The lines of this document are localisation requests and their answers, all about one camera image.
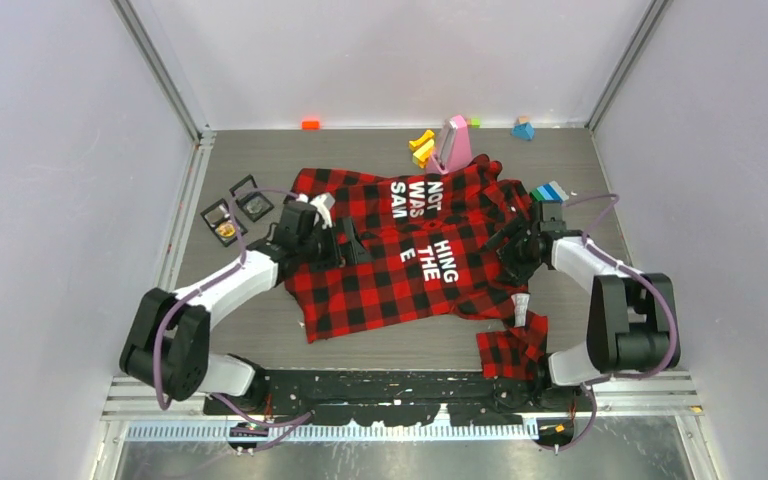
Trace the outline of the red black plaid shirt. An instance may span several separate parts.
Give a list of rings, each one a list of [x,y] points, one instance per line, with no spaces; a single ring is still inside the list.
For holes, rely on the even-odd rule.
[[[527,292],[505,272],[489,239],[525,219],[531,198],[502,164],[477,156],[450,174],[386,178],[345,169],[304,168],[292,191],[334,198],[334,218],[349,218],[371,261],[316,272],[301,266],[285,280],[303,314],[309,342],[439,315],[498,320],[476,337],[483,374],[530,381],[545,357],[549,322],[516,315]]]

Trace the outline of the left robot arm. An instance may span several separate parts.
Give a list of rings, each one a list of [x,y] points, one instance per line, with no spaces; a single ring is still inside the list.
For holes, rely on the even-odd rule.
[[[226,266],[182,289],[146,292],[120,355],[121,371],[153,387],[162,409],[205,393],[228,396],[244,414],[258,412],[267,389],[255,380],[256,366],[231,354],[212,353],[212,330],[301,267],[342,270],[372,261],[353,220],[333,219],[329,201],[328,196],[291,201],[270,233]]]

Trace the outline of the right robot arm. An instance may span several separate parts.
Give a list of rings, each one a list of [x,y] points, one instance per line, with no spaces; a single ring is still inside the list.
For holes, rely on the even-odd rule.
[[[588,229],[569,228],[568,205],[538,199],[485,244],[499,258],[504,280],[522,286],[545,267],[571,278],[590,298],[584,341],[537,365],[531,397],[549,411],[570,398],[571,386],[649,378],[681,358],[672,280],[608,254]]]

